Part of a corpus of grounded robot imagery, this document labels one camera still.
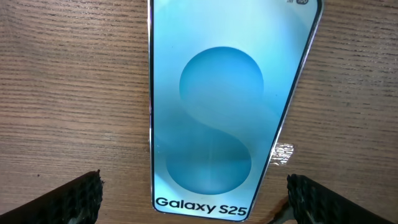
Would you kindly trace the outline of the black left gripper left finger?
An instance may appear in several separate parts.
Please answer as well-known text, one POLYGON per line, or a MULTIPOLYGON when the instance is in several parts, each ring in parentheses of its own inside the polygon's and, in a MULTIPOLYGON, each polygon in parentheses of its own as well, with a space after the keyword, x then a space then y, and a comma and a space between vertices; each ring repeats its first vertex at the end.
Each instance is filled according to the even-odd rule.
POLYGON ((1 215, 1 224, 95 224, 103 201, 100 171, 76 179, 1 215))

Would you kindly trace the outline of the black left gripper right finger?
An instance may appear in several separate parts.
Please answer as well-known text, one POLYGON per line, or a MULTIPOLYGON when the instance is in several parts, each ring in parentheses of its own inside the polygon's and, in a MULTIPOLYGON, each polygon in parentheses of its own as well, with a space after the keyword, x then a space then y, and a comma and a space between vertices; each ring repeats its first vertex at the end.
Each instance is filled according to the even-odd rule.
POLYGON ((288 175, 287 190, 288 201, 269 224, 393 224, 304 175, 288 175))

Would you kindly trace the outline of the blue Galaxy S25 smartphone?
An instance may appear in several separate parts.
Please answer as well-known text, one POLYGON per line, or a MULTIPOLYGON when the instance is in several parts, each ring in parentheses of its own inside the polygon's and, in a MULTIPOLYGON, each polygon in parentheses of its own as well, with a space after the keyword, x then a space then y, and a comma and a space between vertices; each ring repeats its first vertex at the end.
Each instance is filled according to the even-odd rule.
POLYGON ((248 219, 323 0, 148 2, 151 202, 248 219))

